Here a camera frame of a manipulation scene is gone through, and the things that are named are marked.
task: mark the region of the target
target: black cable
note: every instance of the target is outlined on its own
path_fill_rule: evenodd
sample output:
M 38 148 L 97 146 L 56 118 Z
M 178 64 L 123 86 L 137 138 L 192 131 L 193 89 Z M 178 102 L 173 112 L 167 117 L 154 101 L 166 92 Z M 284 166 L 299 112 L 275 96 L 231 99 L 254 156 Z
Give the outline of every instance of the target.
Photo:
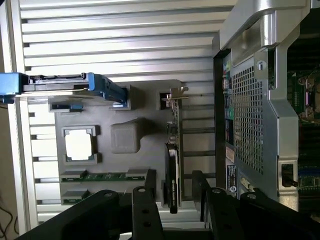
M 9 221 L 9 223 L 6 225 L 5 229 L 3 229 L 2 226 L 1 226 L 1 228 L 0 228 L 0 231 L 1 231 L 1 233 L 3 234 L 3 236 L 0 236 L 0 239 L 3 239 L 3 238 L 4 238 L 5 240 L 7 240 L 7 239 L 8 239 L 8 238 L 7 238 L 7 231 L 8 231 L 8 229 L 9 229 L 9 227 L 10 227 L 10 224 L 12 223 L 12 221 L 13 221 L 13 219 L 14 219 L 14 216 L 11 214 L 11 212 L 5 210 L 5 209 L 4 209 L 3 207 L 1 207 L 1 206 L 0 206 L 0 210 L 4 211 L 5 213 L 7 213 L 7 214 L 10 215 L 10 221 Z
M 17 222 L 18 222 L 18 216 L 15 217 L 13 228 L 14 228 L 14 232 L 19 235 L 19 231 L 17 230 Z

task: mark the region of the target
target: metal mesh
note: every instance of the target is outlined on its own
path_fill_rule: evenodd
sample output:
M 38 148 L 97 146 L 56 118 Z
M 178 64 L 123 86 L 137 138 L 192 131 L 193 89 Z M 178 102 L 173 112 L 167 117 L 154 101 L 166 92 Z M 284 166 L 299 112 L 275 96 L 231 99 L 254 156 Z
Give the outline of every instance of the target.
M 263 175 L 262 92 L 253 66 L 232 76 L 235 156 Z

